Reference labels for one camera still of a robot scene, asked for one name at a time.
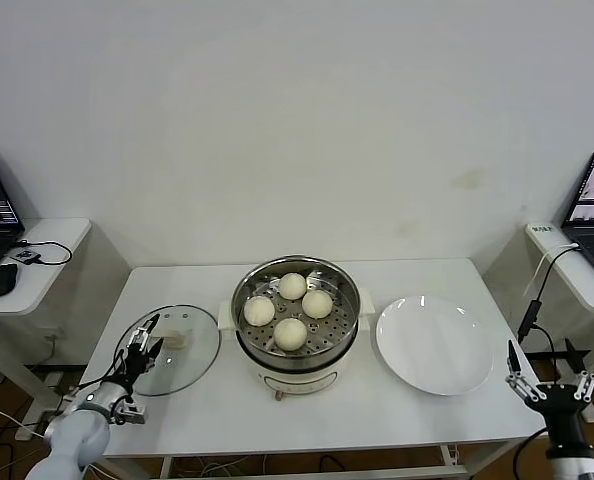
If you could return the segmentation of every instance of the wooden floor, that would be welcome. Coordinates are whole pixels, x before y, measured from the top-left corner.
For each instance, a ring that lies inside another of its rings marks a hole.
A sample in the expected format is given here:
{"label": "wooden floor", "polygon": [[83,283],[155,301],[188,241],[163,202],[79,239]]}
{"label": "wooden floor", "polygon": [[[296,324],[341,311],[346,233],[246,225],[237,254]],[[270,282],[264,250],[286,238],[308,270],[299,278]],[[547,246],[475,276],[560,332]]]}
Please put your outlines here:
{"label": "wooden floor", "polygon": [[[546,368],[537,366],[537,371],[541,378],[547,377]],[[68,374],[62,382],[65,389],[68,385],[75,384],[78,380],[77,374]],[[0,385],[0,409],[8,414],[13,414],[16,418],[23,418],[23,414],[30,405],[28,396],[12,383],[5,381]],[[0,427],[9,426],[7,419],[0,416]],[[32,466],[48,454],[48,449],[43,445],[39,438],[33,438],[29,442],[16,442],[14,440],[15,429],[0,428],[0,480],[23,479]],[[594,424],[585,425],[587,438],[594,445]],[[546,449],[545,440],[536,440],[524,452],[520,462],[520,476],[524,479],[544,479],[550,477],[550,469],[544,457]],[[460,456],[467,458],[473,451],[470,446],[459,447]],[[340,471],[343,468],[347,470],[370,470],[378,468],[396,468],[411,466],[428,466],[441,463],[441,454],[438,448],[418,448],[405,450],[372,450],[372,451],[353,451],[353,452],[328,452],[330,457],[324,457],[327,452],[291,454],[291,455],[268,455],[265,460],[265,472],[267,474],[280,473],[309,473],[319,472],[320,469],[325,472]],[[512,475],[512,454],[509,452],[504,457],[497,460],[484,471],[480,472],[477,480],[511,480]],[[11,471],[4,467],[11,461],[19,460],[12,466]],[[211,463],[223,464],[237,461],[236,465],[228,468],[228,474],[238,475],[259,475],[264,471],[264,457],[261,455],[242,457],[216,457],[209,458],[185,458],[176,459],[173,463],[171,477],[181,478],[182,476],[199,476],[204,467]],[[147,470],[154,478],[159,476],[162,461],[160,459],[137,459],[138,463]],[[227,476],[227,473],[216,468],[210,472],[212,476]],[[91,473],[86,474],[86,479],[95,479]]]}

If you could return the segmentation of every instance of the white wall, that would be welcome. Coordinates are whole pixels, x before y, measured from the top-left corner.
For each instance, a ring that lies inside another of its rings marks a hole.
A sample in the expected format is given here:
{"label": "white wall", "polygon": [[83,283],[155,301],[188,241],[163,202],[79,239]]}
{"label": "white wall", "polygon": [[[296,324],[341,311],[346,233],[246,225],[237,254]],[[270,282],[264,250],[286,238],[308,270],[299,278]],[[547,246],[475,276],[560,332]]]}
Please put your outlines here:
{"label": "white wall", "polygon": [[0,157],[132,265],[470,256],[594,150],[594,1],[0,0]]}

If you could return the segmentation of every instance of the table leg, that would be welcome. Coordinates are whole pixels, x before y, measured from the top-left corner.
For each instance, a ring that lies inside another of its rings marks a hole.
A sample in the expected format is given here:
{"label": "table leg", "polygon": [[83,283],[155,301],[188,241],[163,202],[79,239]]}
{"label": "table leg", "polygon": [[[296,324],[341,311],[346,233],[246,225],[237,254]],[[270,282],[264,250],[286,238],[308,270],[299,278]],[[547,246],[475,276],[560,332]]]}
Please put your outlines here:
{"label": "table leg", "polygon": [[173,457],[164,457],[164,461],[161,464],[161,471],[159,472],[159,478],[170,478],[170,467],[173,466]]}
{"label": "table leg", "polygon": [[464,466],[466,467],[466,470],[468,470],[468,475],[461,478],[467,479],[481,472],[503,454],[510,451],[519,442],[521,442],[521,439],[482,445],[474,454],[466,458]]}
{"label": "table leg", "polygon": [[[50,372],[46,375],[44,379],[44,385],[46,385],[51,390],[54,390],[59,386],[59,382],[61,382],[61,378],[63,377],[62,372]],[[33,425],[30,427],[31,430],[37,430],[37,423],[41,420],[41,417],[45,413],[60,413],[65,410],[65,406],[58,405],[59,412],[55,412],[55,408],[46,408],[43,403],[38,402],[35,400],[31,405],[26,415],[24,415],[24,419],[21,421],[24,425]],[[17,432],[15,432],[15,440],[19,440],[21,442],[27,442],[33,437],[32,433],[30,433],[25,428],[19,428]]]}
{"label": "table leg", "polygon": [[57,408],[60,397],[0,344],[0,372],[47,408]]}
{"label": "table leg", "polygon": [[444,465],[457,465],[457,454],[453,455],[448,445],[440,445],[439,450],[441,451],[441,458],[444,461]]}

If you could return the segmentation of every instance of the computer mouse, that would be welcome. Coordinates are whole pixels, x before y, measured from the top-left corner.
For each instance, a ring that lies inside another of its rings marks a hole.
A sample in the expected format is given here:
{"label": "computer mouse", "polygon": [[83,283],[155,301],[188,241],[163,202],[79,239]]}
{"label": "computer mouse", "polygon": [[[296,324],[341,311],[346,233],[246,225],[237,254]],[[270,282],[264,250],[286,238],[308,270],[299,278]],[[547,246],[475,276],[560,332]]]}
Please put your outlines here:
{"label": "computer mouse", "polygon": [[0,297],[6,295],[17,284],[17,265],[0,265]]}

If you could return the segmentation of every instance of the white shelf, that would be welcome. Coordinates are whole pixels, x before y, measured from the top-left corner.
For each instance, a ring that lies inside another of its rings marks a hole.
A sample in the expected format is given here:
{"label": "white shelf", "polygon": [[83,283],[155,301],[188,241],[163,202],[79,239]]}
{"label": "white shelf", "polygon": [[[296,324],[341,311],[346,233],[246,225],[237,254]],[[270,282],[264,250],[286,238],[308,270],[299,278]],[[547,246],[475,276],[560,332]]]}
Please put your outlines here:
{"label": "white shelf", "polygon": [[[90,230],[87,218],[51,218],[23,220],[26,231],[21,239],[29,242],[59,242],[75,251]],[[49,261],[61,261],[66,258],[63,249],[46,245],[31,247]],[[14,290],[0,297],[0,316],[26,315],[42,301],[64,265],[22,265],[10,258],[3,263],[16,263],[19,267],[17,285]]]}
{"label": "white shelf", "polygon": [[[528,238],[543,254],[551,248],[571,243],[570,239],[552,223],[531,223],[526,226]],[[594,268],[579,252],[562,255],[554,267],[575,297],[594,312]]]}

